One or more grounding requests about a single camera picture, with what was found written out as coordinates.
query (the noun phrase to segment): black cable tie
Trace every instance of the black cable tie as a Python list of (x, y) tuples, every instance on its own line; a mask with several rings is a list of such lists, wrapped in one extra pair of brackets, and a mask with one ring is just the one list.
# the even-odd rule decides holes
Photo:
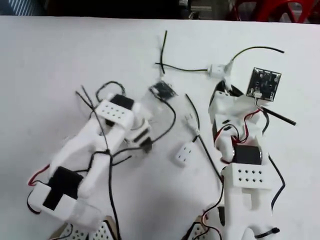
[(280, 229), (277, 228), (277, 227), (274, 227), (274, 228), (272, 228), (271, 230), (269, 230), (269, 231), (267, 231), (267, 232), (265, 232), (265, 233), (259, 234), (259, 235), (255, 235), (254, 237), (255, 237), (256, 239), (262, 239), (262, 238), (265, 238), (266, 236), (269, 236), (269, 235), (271, 235), (271, 234), (277, 234), (277, 233), (279, 233), (279, 232), (280, 232)]

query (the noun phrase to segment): white connector housing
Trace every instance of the white connector housing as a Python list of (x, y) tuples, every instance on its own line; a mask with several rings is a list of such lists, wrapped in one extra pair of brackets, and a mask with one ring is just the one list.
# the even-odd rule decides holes
[(184, 116), (188, 127), (193, 131), (195, 135), (199, 135), (200, 131), (198, 128), (197, 120), (193, 117), (191, 113)]
[(210, 77), (223, 80), (228, 90), (231, 90), (231, 71), (234, 61), (230, 61), (227, 65), (224, 64), (211, 64), (208, 69)]
[(231, 186), (247, 189), (272, 189), (268, 165), (232, 163), (223, 171)]
[(186, 142), (175, 155), (175, 162), (185, 167), (194, 158), (195, 148), (193, 142)]
[(225, 67), (223, 64), (211, 64), (208, 74), (212, 78), (222, 80), (226, 76)]

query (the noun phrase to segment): white plastic piece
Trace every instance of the white plastic piece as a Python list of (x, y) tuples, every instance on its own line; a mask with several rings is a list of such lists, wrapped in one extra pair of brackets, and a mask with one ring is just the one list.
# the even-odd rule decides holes
[(226, 65), (223, 64), (211, 64), (209, 68), (209, 76), (215, 79), (222, 80), (226, 76)]
[[(102, 101), (96, 111), (98, 115), (103, 117), (100, 119), (103, 125), (105, 125), (104, 119), (115, 122), (109, 131), (105, 129), (108, 148), (111, 154), (114, 154), (133, 126), (134, 113), (114, 103), (111, 104), (107, 100)], [(92, 116), (80, 132), (69, 140), (53, 158), (49, 167), (49, 177), (52, 177), (56, 169), (59, 166), (63, 166), (72, 154), (85, 147), (93, 147), (94, 151), (105, 151), (107, 147), (105, 138), (100, 133), (99, 122), (95, 116)], [(93, 194), (97, 183), (103, 177), (108, 176), (109, 165), (109, 155), (98, 153), (94, 156), (90, 170), (78, 187), (78, 199), (64, 194), (56, 208), (51, 210), (43, 206), (51, 188), (45, 184), (37, 183), (30, 194), (29, 202), (34, 208), (42, 210), (64, 222), (81, 226), (89, 231), (95, 231), (104, 219), (104, 215), (100, 211), (103, 206), (91, 206), (86, 202), (86, 199)]]
[(224, 64), (212, 64), (208, 69), (210, 77), (223, 80), (228, 90), (231, 90), (231, 71), (234, 62), (231, 60), (227, 65)]
[[(240, 139), (244, 139), (245, 137), (245, 115), (253, 113), (256, 110), (257, 107), (253, 98), (245, 95), (240, 97), (230, 96), (222, 91), (215, 92), (208, 109), (211, 123), (215, 124), (217, 131), (226, 124), (232, 124), (238, 129)], [(260, 115), (261, 113), (257, 113), (254, 117), (246, 120), (249, 132), (247, 142), (255, 141), (254, 146), (264, 147), (262, 137), (260, 137), (262, 136), (262, 129), (257, 126)], [(231, 136), (237, 136), (237, 132), (233, 127), (223, 130), (215, 141), (215, 147), (221, 152), (222, 159), (227, 162), (231, 162), (234, 157)], [(267, 159), (267, 157), (266, 153), (264, 153), (262, 160)]]
[(197, 136), (200, 134), (197, 120), (193, 117), (192, 114), (187, 114), (185, 117), (186, 123), (188, 124), (189, 128), (193, 131), (193, 133)]
[(193, 142), (185, 143), (175, 155), (175, 161), (180, 166), (185, 167), (192, 159), (194, 159), (195, 144)]
[(268, 165), (232, 163), (223, 171), (232, 187), (246, 189), (272, 189)]
[[(204, 227), (200, 224), (200, 223), (196, 223), (193, 225), (193, 228), (190, 232), (189, 237), (187, 238), (187, 240), (194, 240), (194, 238), (200, 234), (203, 234), (205, 232)], [(203, 234), (202, 236), (200, 236), (199, 238), (197, 238), (197, 240), (208, 240), (208, 233)]]
[[(272, 176), (271, 170), (267, 166), (231, 163), (221, 173), (224, 176), (225, 216), (222, 239), (241, 240), (247, 228), (250, 228), (255, 236), (274, 228), (270, 206), (273, 198), (273, 186), (269, 177)], [(250, 199), (249, 207), (245, 204), (244, 196)], [(209, 219), (213, 218), (213, 214), (209, 213)], [(265, 239), (276, 237), (276, 234), (271, 234)]]
[(131, 129), (128, 132), (125, 139), (130, 143), (132, 147), (138, 147), (142, 144), (147, 138), (150, 137), (151, 126), (145, 118), (142, 120), (142, 124), (137, 128)]
[(108, 100), (103, 100), (96, 108), (96, 113), (105, 119), (121, 125), (124, 129), (133, 124), (134, 113)]
[(29, 204), (36, 207), (45, 213), (55, 216), (63, 222), (78, 225), (86, 231), (95, 231), (105, 215), (94, 206), (69, 197), (62, 195), (58, 205), (54, 210), (43, 206), (51, 187), (38, 182), (29, 197)]
[(105, 221), (100, 224), (98, 230), (95, 232), (84, 231), (76, 225), (71, 227), (71, 225), (68, 224), (59, 237), (64, 238), (64, 240), (115, 240), (112, 231)]

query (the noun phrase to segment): white connector block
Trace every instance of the white connector block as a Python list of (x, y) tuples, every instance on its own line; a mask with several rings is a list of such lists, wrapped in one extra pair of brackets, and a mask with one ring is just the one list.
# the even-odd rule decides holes
[(233, 187), (246, 189), (272, 189), (268, 165), (232, 163), (223, 171)]
[(208, 74), (212, 78), (222, 80), (226, 76), (225, 67), (223, 64), (211, 64)]
[(175, 162), (181, 167), (185, 167), (193, 158), (195, 144), (193, 142), (185, 143), (175, 155)]

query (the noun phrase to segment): perforated plate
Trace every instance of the perforated plate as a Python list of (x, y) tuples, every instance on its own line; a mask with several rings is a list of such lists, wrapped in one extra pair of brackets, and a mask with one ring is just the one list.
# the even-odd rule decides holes
[[(72, 233), (69, 237), (63, 238), (65, 236), (68, 236), (71, 231), (72, 231)], [(59, 237), (65, 239), (65, 240), (86, 240), (87, 236), (88, 236), (87, 232), (81, 231), (80, 228), (78, 228), (74, 225), (73, 225), (73, 229), (72, 229), (71, 225), (68, 224)]]
[[(191, 230), (191, 233), (187, 240), (193, 240), (196, 236), (203, 234), (205, 232), (204, 228), (200, 223), (196, 223)], [(197, 240), (208, 240), (208, 234), (204, 234), (197, 238)]]
[[(62, 238), (62, 237), (68, 236), (71, 230), (72, 230), (71, 225), (68, 224), (59, 237)], [(63, 239), (64, 240), (86, 240), (88, 234), (89, 234), (89, 238), (88, 238), (89, 240), (115, 240), (106, 222), (102, 222), (98, 231), (94, 233), (84, 232), (84, 231), (81, 231), (81, 229), (73, 226), (73, 231), (71, 235)]]
[(114, 236), (106, 222), (101, 224), (101, 227), (95, 233), (90, 233), (89, 240), (114, 240)]
[(108, 100), (103, 100), (95, 111), (99, 116), (119, 124), (125, 129), (132, 127), (134, 113), (129, 109), (109, 102)]
[(232, 181), (236, 187), (272, 189), (270, 168), (265, 165), (232, 163)]

